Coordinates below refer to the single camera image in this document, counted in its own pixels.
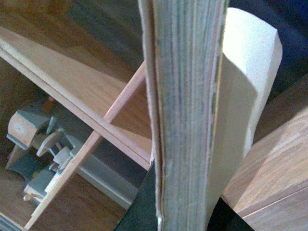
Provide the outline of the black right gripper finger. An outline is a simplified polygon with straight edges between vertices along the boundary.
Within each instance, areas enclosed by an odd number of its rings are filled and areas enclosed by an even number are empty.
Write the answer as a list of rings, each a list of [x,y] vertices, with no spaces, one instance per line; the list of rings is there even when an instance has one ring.
[[[247,231],[248,224],[220,198],[212,213],[209,231]],[[155,164],[152,163],[136,197],[115,227],[116,231],[156,231]]]

